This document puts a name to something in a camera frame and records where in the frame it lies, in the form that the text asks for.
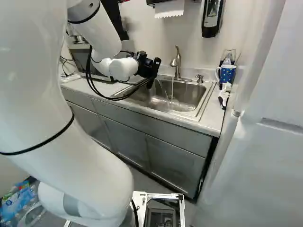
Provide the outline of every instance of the black soap dispenser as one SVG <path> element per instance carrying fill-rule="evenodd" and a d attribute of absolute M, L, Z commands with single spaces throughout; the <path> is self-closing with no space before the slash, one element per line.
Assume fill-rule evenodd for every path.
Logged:
<path fill-rule="evenodd" d="M 221 28 L 225 0 L 205 0 L 202 18 L 202 37 L 215 37 Z"/>

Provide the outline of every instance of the floor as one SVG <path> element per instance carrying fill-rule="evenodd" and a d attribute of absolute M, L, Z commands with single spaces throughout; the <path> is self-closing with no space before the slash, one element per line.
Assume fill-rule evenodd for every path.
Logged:
<path fill-rule="evenodd" d="M 146 175 L 140 173 L 134 168 L 131 168 L 134 176 L 134 189 L 135 191 L 145 191 L 151 193 L 172 193 L 173 191 L 167 189 L 166 187 L 160 185 L 154 180 L 150 179 Z M 185 203 L 185 224 L 186 227 L 190 226 L 193 215 L 195 214 L 196 205 L 186 201 Z M 65 220 L 52 215 L 51 213 L 46 213 L 43 215 L 39 223 L 35 227 L 63 227 Z M 81 227 L 78 224 L 72 224 L 71 227 Z"/>

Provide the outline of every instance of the sink countertop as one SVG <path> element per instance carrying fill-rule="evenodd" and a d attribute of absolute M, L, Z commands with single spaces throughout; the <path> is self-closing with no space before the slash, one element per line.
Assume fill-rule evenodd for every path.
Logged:
<path fill-rule="evenodd" d="M 128 87 L 128 84 L 122 83 L 103 83 L 94 81 L 96 88 L 105 96 L 111 96 L 118 91 Z M 216 84 L 213 93 L 211 94 L 206 108 L 202 114 L 200 121 L 195 122 L 182 117 L 171 115 L 169 113 L 161 112 L 158 110 L 143 107 L 128 101 L 110 101 L 96 95 L 87 84 L 86 79 L 78 79 L 68 83 L 61 84 L 62 88 L 69 89 L 76 92 L 81 92 L 91 98 L 110 103 L 128 110 L 132 110 L 137 113 L 141 113 L 156 119 L 160 119 L 165 122 L 169 122 L 175 125 L 182 126 L 184 128 L 192 129 L 204 134 L 219 137 L 222 127 L 222 121 L 224 117 L 224 110 L 220 108 L 218 101 L 219 87 Z"/>

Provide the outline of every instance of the running water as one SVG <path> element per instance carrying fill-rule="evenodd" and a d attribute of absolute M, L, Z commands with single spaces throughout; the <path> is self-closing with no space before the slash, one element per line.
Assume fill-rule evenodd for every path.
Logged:
<path fill-rule="evenodd" d="M 164 94 L 165 94 L 165 98 L 167 99 L 167 108 L 169 109 L 169 107 L 170 107 L 169 96 L 167 95 L 166 90 L 163 88 L 162 82 L 160 80 L 158 80 L 158 79 L 156 79 L 156 80 L 159 83 L 162 92 L 164 92 Z"/>
<path fill-rule="evenodd" d="M 171 79 L 171 97 L 170 97 L 171 103 L 172 103 L 173 98 L 174 98 L 174 77 Z"/>

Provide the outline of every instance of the stainless steel sink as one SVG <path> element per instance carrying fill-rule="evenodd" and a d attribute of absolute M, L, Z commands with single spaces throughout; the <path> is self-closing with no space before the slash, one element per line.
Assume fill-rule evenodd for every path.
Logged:
<path fill-rule="evenodd" d="M 148 90 L 146 86 L 143 86 L 126 99 L 126 101 L 199 121 L 214 88 L 214 84 L 213 82 L 197 84 L 195 81 L 172 81 L 163 76 L 158 76 L 151 89 Z M 133 86 L 127 87 L 112 97 L 126 95 L 132 89 Z"/>

